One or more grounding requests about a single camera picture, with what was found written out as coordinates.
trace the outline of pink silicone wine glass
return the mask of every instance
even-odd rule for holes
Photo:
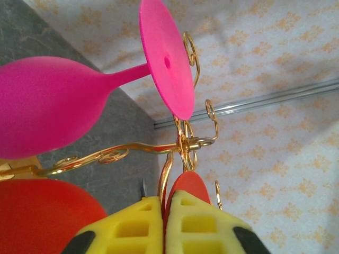
[[[151,74],[168,109],[187,120],[194,109],[189,60],[161,0],[142,0],[139,25],[147,63],[114,74],[59,57],[29,57],[0,67],[0,158],[67,146],[100,118],[117,87]]]

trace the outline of metal rail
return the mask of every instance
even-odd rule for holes
[[[296,99],[303,99],[311,96],[321,95],[330,92],[339,92],[339,78],[326,81],[323,83],[308,85],[305,87],[290,89],[283,92],[277,92],[270,95],[265,95],[257,98],[246,99],[239,102],[228,103],[215,107],[215,113],[217,117],[239,113],[243,111],[253,110],[259,107],[265,107],[282,103],[286,101],[292,101]],[[193,113],[190,118],[190,122],[209,119],[205,110],[199,110]],[[173,118],[166,118],[156,121],[154,123],[154,129],[161,129],[173,125]]]

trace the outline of wine glass stem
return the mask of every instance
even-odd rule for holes
[[[106,74],[106,77],[113,90],[134,80],[148,76],[149,74],[148,65],[145,63],[113,74]]]

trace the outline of yellow foam pad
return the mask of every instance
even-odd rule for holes
[[[234,227],[244,221],[183,191],[172,197],[166,228],[166,254],[246,254]]]
[[[95,232],[86,254],[161,254],[163,220],[159,197],[148,197],[86,226]]]

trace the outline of gray marble surface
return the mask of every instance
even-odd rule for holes
[[[0,66],[24,57],[45,55],[73,59],[94,68],[21,0],[0,0],[0,41]],[[85,156],[126,142],[153,141],[152,119],[122,90],[116,89],[87,135],[63,149],[40,155],[39,160],[47,168],[68,156]],[[156,156],[131,151],[120,161],[89,164],[54,178],[85,189],[111,214],[140,200],[143,177],[149,194],[155,194],[156,168]]]

